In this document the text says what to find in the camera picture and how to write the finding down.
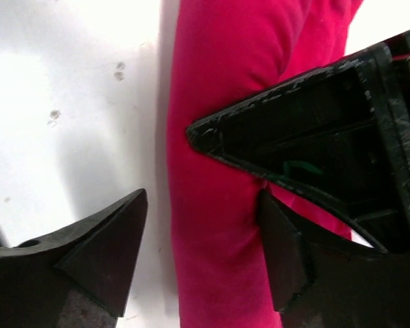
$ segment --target pink fabric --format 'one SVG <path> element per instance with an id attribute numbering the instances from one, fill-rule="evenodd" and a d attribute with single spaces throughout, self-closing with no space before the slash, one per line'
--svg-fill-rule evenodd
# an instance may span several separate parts
<path id="1" fill-rule="evenodd" d="M 258 229 L 266 183 L 193 151 L 185 130 L 254 92 L 344 52 L 361 0 L 181 0 L 167 164 L 182 328 L 276 328 Z M 349 237 L 337 219 L 267 185 L 276 197 Z"/>

